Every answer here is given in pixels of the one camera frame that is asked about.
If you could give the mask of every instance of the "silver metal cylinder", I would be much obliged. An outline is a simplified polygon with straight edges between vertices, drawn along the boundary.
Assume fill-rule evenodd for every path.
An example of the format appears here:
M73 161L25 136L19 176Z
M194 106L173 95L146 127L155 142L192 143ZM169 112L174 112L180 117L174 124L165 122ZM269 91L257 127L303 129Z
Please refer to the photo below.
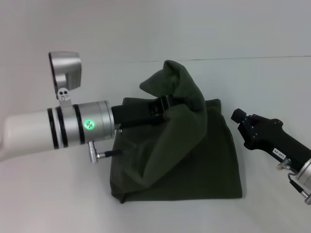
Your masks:
M311 159L309 159L298 172L296 180L311 190Z
M68 146L80 144L79 127L76 112L72 106L62 108Z
M115 125L108 101L79 104L85 142L114 137Z

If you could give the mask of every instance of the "white backdrop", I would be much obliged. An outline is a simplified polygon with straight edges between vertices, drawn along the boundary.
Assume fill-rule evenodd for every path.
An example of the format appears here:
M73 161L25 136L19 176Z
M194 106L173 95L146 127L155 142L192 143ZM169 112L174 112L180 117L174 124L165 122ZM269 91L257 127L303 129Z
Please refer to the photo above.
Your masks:
M84 145L0 163L0 232L309 232L311 209L286 172L270 155L245 149L230 117L241 108L280 118L311 148L310 7L307 0L0 0L1 122L57 105L51 50L81 54L75 103L150 98L140 82L165 59L177 60L207 100L221 99L244 193L119 204L110 195L110 159L92 165Z

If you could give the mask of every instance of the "silver connector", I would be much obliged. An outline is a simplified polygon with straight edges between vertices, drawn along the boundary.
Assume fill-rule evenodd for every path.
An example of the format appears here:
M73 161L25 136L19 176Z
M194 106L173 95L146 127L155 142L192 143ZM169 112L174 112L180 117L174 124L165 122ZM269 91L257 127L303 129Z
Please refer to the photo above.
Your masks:
M306 203L307 205L311 205L311 193L310 193L310 195L305 199L305 203Z
M309 196L305 190L303 190L300 194L301 194L301 196L303 196L304 199L307 199Z
M98 163L99 159L106 157L104 152L97 153L97 150L95 148L95 144L93 141L88 142L88 149L89 149L89 156L93 164Z
M283 162L279 163L276 168L278 171L281 171L283 169L289 170L289 167L291 165L291 160L290 159L284 159Z
M88 142L89 156L92 163L98 163L97 151L93 141Z

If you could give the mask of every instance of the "green led light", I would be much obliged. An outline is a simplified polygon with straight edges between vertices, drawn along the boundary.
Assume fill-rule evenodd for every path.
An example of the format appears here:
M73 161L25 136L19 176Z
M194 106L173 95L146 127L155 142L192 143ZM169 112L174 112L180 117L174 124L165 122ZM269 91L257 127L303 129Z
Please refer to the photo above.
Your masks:
M85 127L87 130L92 130L92 129L95 128L95 123L94 123L94 121L92 121L92 120L86 120L86 121L84 122L84 127Z

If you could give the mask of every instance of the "dark green fabric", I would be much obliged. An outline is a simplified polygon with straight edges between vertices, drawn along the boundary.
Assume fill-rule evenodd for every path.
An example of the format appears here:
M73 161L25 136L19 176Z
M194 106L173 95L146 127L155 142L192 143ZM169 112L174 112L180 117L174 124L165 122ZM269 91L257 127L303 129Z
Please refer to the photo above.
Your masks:
M140 87L156 97L173 94L204 103L187 70L176 62L166 61ZM123 104L142 101L147 100L125 98ZM121 203L242 197L236 152L220 101L204 106L198 113L184 104L174 106L165 112L168 121L162 125L118 133L113 149L124 150L112 157L112 195Z

